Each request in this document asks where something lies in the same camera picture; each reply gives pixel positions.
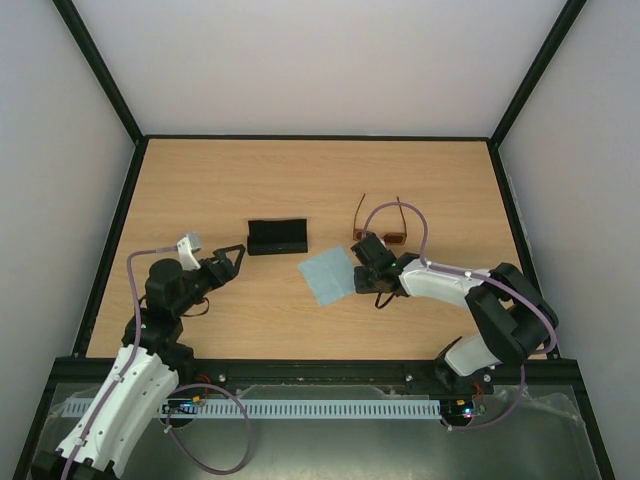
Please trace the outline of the light blue cleaning cloth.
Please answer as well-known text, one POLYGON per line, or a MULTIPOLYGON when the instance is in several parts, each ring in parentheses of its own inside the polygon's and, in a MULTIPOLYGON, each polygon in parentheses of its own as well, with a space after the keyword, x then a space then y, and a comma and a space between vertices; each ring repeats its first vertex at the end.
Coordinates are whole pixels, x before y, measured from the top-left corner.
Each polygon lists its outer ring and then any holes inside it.
POLYGON ((355 293, 354 265, 341 246, 302 261, 298 268, 321 307, 355 293))

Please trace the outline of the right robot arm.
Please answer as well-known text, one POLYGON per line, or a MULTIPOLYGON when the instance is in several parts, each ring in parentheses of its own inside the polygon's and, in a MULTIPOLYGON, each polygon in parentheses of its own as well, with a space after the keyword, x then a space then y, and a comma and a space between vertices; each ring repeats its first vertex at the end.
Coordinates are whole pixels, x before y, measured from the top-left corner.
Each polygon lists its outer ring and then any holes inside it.
POLYGON ((467 310, 478 333, 452 341, 435 360, 434 376, 455 392, 471 376, 497 364, 520 367, 543 344, 557 340, 557 315, 514 265, 464 270, 422 260, 415 253, 396 256, 374 234, 360 233, 351 247, 358 294, 388 294, 438 300, 467 310))

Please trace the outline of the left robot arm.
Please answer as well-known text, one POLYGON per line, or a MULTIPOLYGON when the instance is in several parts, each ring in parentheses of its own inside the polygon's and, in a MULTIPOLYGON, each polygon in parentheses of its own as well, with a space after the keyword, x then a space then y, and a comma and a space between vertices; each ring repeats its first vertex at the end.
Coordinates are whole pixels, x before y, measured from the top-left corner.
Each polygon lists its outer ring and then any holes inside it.
POLYGON ((194 351, 180 343, 182 318, 208 294, 239 273, 246 248, 195 254, 196 236, 156 249, 142 292, 132 293, 134 314, 122 345, 96 396, 70 433, 52 452, 33 459, 34 479, 119 479, 138 441, 161 404, 189 389, 194 351))

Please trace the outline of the black glasses case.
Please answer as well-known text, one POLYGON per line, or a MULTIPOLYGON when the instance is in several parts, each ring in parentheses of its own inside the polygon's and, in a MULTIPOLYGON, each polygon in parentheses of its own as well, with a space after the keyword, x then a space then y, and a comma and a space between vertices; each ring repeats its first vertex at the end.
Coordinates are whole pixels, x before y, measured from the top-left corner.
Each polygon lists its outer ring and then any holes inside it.
POLYGON ((249 220, 247 253, 250 256, 308 252, 307 220, 249 220))

